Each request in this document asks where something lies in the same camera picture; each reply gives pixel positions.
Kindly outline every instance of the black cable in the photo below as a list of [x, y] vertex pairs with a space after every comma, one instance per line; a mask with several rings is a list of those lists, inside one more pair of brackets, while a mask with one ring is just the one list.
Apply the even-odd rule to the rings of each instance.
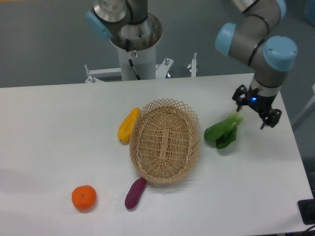
[[311, 229], [313, 229], [313, 228], [315, 228], [315, 225], [313, 225], [313, 226], [309, 227], [307, 230], [305, 230], [305, 231], [302, 233], [302, 236], [311, 236], [311, 235], [309, 235], [308, 233], [309, 233], [309, 231], [310, 231]]
[[262, 45], [262, 43], [265, 41], [265, 39], [262, 39], [259, 43], [257, 43], [257, 45], [254, 47], [254, 49], [252, 50], [252, 54], [250, 56], [250, 58], [248, 59], [247, 65], [251, 66], [252, 60], [256, 54], [256, 52], [258, 51], [259, 47]]

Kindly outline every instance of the yellow bell pepper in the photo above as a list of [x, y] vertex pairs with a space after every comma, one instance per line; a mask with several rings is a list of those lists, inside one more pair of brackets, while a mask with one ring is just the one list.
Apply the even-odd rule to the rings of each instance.
[[133, 129], [133, 125], [140, 113], [139, 108], [134, 108], [130, 114], [124, 119], [122, 124], [119, 126], [117, 136], [122, 142], [129, 142], [131, 137], [131, 132]]

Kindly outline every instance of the white table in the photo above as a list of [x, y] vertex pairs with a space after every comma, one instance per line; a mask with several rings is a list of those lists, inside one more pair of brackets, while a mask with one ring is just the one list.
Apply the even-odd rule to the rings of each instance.
[[[237, 140], [217, 150], [202, 139], [193, 172], [179, 184], [148, 184], [129, 212], [126, 194], [139, 177], [117, 129], [134, 107], [159, 98], [184, 101], [201, 135], [236, 108], [231, 97], [252, 74], [163, 81], [0, 89], [1, 236], [248, 236], [307, 228], [297, 201], [312, 198], [280, 94], [275, 128], [257, 113]], [[96, 207], [79, 213], [72, 190], [93, 186]]]

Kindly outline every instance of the green vegetable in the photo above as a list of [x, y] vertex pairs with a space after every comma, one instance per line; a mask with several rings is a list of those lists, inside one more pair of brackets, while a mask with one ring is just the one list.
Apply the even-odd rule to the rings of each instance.
[[236, 140], [237, 126], [242, 123], [245, 115], [242, 112], [232, 112], [225, 120], [207, 128], [204, 139], [216, 142], [217, 149], [223, 149]]

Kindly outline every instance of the sweet potato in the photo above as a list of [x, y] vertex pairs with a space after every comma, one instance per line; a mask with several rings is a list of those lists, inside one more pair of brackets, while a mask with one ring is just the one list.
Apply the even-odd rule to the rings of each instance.
[[133, 183], [125, 199], [125, 206], [127, 209], [133, 209], [138, 204], [146, 184], [147, 181], [144, 178], [137, 179]]

